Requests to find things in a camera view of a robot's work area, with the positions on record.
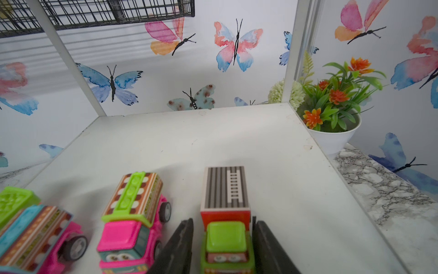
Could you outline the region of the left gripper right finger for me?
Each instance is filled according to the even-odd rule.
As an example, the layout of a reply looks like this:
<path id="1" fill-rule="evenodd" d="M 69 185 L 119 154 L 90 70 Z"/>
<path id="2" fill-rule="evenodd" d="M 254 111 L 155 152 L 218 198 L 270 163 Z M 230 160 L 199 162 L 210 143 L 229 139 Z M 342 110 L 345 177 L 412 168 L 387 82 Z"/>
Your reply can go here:
<path id="1" fill-rule="evenodd" d="M 301 274 L 269 226 L 252 217 L 252 242 L 257 274 Z"/>

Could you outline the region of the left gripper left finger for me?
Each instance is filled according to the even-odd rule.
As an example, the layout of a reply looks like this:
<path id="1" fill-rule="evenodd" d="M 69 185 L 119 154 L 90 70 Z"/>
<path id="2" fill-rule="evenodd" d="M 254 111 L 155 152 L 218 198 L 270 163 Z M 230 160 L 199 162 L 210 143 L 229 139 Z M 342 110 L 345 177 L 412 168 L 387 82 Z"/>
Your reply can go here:
<path id="1" fill-rule="evenodd" d="M 193 219 L 183 220 L 147 274 L 189 274 L 193 231 Z"/>

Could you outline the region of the pink toy car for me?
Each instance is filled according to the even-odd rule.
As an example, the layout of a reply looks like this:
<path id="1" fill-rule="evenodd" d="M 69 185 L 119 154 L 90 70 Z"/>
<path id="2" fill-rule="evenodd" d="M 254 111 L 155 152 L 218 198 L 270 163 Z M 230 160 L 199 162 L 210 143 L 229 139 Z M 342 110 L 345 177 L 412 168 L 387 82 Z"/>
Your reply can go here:
<path id="1" fill-rule="evenodd" d="M 153 266 L 172 213 L 162 188 L 157 173 L 122 177 L 101 216 L 104 228 L 96 250 L 104 274 L 145 274 Z"/>

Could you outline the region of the pink teal toy bus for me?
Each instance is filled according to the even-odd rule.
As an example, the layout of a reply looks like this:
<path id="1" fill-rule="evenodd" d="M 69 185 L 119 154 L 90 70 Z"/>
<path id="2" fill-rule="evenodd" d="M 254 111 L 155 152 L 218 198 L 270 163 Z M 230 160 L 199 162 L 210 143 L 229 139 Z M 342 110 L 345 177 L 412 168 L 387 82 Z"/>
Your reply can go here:
<path id="1" fill-rule="evenodd" d="M 1 229 L 1 273 L 61 274 L 88 246 L 72 214 L 57 206 L 32 205 Z"/>

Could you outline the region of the orange green toy car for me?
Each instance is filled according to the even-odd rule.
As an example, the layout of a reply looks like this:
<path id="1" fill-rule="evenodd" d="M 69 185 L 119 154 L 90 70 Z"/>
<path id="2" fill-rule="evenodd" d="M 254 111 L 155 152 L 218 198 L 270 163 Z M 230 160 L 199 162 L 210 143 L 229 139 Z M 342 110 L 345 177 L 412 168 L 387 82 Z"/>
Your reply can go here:
<path id="1" fill-rule="evenodd" d="M 1 229 L 15 216 L 27 207 L 40 204 L 41 199 L 31 190 L 7 186 L 1 191 Z"/>

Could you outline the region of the white two-tier shelf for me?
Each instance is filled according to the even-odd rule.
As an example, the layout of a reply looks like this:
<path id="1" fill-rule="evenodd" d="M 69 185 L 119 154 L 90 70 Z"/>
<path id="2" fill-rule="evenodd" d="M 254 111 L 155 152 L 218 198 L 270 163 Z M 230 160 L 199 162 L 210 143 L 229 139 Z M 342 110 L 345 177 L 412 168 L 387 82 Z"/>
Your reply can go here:
<path id="1" fill-rule="evenodd" d="M 211 52 L 213 20 L 234 15 L 263 27 L 279 22 L 293 29 L 308 12 L 300 1 L 250 1 L 247 9 L 242 1 L 196 5 L 191 26 L 201 31 L 201 45 L 180 58 L 141 57 L 128 42 L 120 50 L 81 50 L 77 62 L 143 68 L 140 89 L 149 102 L 145 110 L 107 114 L 75 133 L 69 128 L 91 106 L 62 96 L 77 88 L 72 74 L 58 53 L 45 56 L 30 43 L 34 89 L 55 107 L 45 119 L 48 132 L 42 139 L 70 141 L 30 187 L 45 201 L 66 207 L 92 236 L 90 254 L 68 272 L 99 273 L 100 216 L 122 175 L 144 170 L 162 176 L 163 192 L 173 205 L 164 237 L 169 239 L 182 220 L 193 219 L 190 271 L 200 273 L 206 171 L 244 166 L 253 214 L 267 223 L 301 273 L 405 274 L 404 263 L 287 103 L 186 112 L 164 112 L 158 105 L 165 93 L 199 82 L 234 93 L 266 90 L 275 73 L 264 62 L 248 73 L 218 72 Z"/>

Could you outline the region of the potted plant with flowers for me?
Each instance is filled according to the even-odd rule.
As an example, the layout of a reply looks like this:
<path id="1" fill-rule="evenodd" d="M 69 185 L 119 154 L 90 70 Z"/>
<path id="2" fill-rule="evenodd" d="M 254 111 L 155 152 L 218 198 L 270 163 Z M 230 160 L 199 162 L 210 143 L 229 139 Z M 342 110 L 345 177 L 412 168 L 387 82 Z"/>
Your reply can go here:
<path id="1" fill-rule="evenodd" d="M 383 89 L 385 73 L 371 68 L 367 59 L 327 63 L 332 71 L 319 82 L 311 79 L 314 64 L 304 54 L 303 71 L 292 85 L 289 104 L 323 153 L 334 159 L 362 123 L 362 105 Z"/>

